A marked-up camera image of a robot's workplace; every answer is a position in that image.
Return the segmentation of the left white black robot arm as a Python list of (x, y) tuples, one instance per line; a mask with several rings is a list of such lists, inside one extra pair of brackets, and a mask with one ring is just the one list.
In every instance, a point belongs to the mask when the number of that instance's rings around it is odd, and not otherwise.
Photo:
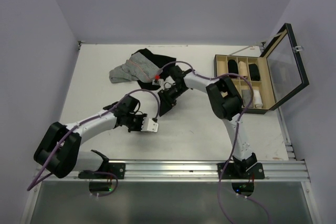
[(98, 113), (75, 123), (52, 123), (38, 145), (33, 159), (41, 165), (41, 172), (49, 171), (57, 178), (64, 178), (73, 171), (91, 171), (97, 178), (109, 172), (109, 159), (101, 152), (83, 152), (83, 143), (97, 135), (125, 126), (128, 132), (146, 132), (151, 119), (138, 112), (140, 101), (132, 96), (124, 97), (103, 107)]

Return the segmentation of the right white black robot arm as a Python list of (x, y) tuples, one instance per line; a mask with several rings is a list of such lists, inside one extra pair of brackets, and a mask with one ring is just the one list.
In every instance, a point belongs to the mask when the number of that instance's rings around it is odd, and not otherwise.
[(212, 111), (223, 121), (233, 147), (232, 159), (234, 172), (240, 178), (246, 178), (257, 163), (255, 153), (248, 141), (248, 135), (242, 122), (243, 100), (229, 76), (215, 80), (200, 77), (192, 69), (181, 70), (179, 66), (169, 69), (169, 76), (174, 83), (169, 88), (158, 92), (160, 98), (159, 115), (168, 113), (175, 105), (176, 99), (188, 89), (207, 94)]

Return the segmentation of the striped grey underwear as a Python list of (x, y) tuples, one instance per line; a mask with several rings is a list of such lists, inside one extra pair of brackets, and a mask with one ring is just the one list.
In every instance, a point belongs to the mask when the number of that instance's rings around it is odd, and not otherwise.
[(140, 52), (133, 54), (124, 64), (109, 72), (111, 83), (141, 81), (150, 83), (159, 71), (159, 67)]

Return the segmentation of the black rolled underwear left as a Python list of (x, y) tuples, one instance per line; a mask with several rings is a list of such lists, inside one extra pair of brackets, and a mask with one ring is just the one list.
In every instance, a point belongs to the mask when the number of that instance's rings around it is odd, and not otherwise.
[(234, 59), (228, 60), (228, 72), (232, 75), (231, 78), (237, 79), (238, 72), (238, 64)]

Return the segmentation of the black rolled underwear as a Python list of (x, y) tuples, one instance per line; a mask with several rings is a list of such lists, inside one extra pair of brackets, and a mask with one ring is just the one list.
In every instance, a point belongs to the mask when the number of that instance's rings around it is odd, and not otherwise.
[(251, 81), (260, 81), (260, 72), (255, 63), (249, 64), (249, 72)]
[(228, 72), (232, 75), (231, 78), (237, 79), (238, 72), (238, 64), (234, 59), (228, 60)]

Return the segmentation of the grey rolled underwear in box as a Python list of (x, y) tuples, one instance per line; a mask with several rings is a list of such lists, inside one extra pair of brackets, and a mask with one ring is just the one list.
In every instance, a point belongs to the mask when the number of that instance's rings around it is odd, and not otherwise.
[(251, 90), (250, 89), (243, 89), (241, 92), (242, 92), (241, 94), (242, 94), (243, 106), (252, 108), (253, 107), (253, 102), (251, 102), (251, 104), (249, 104), (249, 102), (251, 100), (253, 100), (253, 96), (251, 95)]

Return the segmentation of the beige rolled underwear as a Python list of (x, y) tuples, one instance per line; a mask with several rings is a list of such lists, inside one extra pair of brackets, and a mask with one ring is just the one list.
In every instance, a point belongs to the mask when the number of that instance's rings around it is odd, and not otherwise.
[(238, 70), (239, 70), (239, 74), (245, 78), (248, 79), (248, 69), (247, 69), (247, 63), (245, 63), (244, 61), (240, 61), (238, 63)]

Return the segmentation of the white rolled underwear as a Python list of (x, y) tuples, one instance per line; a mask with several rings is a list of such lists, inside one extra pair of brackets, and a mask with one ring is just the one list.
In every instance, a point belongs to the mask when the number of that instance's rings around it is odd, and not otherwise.
[(263, 107), (263, 100), (260, 91), (253, 89), (253, 93), (254, 93), (254, 106), (257, 109), (261, 109)]

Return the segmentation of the black rolled underwear right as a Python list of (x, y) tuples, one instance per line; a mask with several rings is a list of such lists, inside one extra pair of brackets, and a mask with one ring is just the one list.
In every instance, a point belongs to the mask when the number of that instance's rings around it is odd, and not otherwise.
[(249, 64), (249, 72), (251, 81), (260, 81), (260, 72), (255, 63)]

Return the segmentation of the wooden compartment box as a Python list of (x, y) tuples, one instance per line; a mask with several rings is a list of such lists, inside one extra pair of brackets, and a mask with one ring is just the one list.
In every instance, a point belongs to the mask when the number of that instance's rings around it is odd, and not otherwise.
[[(247, 63), (248, 69), (248, 81), (251, 86), (255, 90), (259, 90), (263, 107), (261, 109), (257, 109), (254, 106), (248, 108), (246, 113), (249, 114), (265, 114), (267, 111), (271, 110), (271, 108), (276, 105), (275, 97), (273, 93), (273, 88), (271, 84), (268, 63), (266, 59), (263, 57), (243, 57), (243, 56), (227, 56), (227, 55), (215, 55), (214, 57), (214, 74), (215, 76), (220, 76), (222, 74), (228, 73), (228, 60), (234, 59), (237, 64), (240, 61), (244, 61)], [(249, 64), (255, 63), (258, 66), (260, 72), (260, 81), (251, 81), (250, 72), (249, 72)]]

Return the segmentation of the glass box lid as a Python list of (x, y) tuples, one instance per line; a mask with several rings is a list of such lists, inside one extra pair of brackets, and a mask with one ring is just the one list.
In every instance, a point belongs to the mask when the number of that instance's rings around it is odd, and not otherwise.
[(277, 109), (309, 85), (292, 25), (285, 23), (271, 39), (260, 57), (266, 59)]

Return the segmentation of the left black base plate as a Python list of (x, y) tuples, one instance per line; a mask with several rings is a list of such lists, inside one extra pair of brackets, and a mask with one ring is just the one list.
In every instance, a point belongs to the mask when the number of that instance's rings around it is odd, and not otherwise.
[(97, 171), (84, 170), (79, 179), (124, 179), (125, 163), (105, 163)]

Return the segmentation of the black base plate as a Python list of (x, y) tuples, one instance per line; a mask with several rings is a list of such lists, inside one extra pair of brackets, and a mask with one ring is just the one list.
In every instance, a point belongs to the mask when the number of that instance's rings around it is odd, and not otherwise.
[(234, 163), (229, 162), (222, 179), (265, 179), (264, 168), (262, 163), (257, 163), (247, 172), (238, 172)]
[(97, 171), (84, 170), (79, 179), (124, 179), (125, 163), (105, 163)]

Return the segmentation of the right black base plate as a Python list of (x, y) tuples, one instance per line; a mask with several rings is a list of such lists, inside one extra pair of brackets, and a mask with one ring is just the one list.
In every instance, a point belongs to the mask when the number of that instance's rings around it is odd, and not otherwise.
[(265, 179), (264, 168), (262, 163), (257, 163), (247, 172), (238, 172), (234, 163), (229, 162), (222, 179)]

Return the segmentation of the aluminium mounting rail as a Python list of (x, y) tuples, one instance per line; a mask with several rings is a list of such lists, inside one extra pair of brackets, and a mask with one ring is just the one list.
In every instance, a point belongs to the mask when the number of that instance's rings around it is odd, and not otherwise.
[[(125, 163), (125, 182), (216, 182), (224, 164), (218, 161), (132, 161)], [(222, 179), (229, 182), (308, 182), (304, 161), (262, 161), (265, 179)]]

